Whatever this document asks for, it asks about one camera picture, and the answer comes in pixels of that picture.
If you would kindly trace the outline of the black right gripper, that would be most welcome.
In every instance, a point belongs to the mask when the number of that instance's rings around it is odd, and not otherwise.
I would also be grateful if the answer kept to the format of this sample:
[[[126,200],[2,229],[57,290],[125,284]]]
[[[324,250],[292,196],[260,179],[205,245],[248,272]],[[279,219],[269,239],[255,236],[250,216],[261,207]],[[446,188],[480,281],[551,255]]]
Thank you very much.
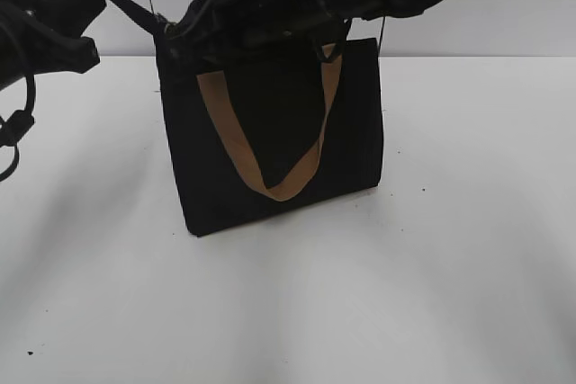
[[[301,44],[328,62],[335,56],[324,46],[343,44],[350,27],[327,0],[193,0],[170,27],[170,47],[181,58],[228,65]]]

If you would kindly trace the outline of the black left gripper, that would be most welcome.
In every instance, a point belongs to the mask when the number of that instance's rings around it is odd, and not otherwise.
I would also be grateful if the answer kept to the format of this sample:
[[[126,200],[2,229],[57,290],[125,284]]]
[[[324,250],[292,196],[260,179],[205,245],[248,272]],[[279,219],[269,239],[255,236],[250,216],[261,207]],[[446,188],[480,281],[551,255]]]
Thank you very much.
[[[164,24],[132,0],[110,0],[147,33],[158,36]],[[33,65],[49,71],[84,74],[100,63],[85,30],[105,9],[105,0],[1,0],[1,11],[15,21],[17,39]]]

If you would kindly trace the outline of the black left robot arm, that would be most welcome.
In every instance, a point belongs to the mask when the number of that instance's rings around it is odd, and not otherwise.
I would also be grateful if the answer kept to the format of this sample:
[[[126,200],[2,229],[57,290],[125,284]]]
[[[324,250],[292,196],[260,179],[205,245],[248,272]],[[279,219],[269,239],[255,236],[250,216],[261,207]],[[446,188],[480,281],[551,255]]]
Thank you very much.
[[[27,74],[84,74],[99,64],[85,30],[111,1],[142,30],[162,31],[159,17],[132,0],[1,0],[1,87]]]

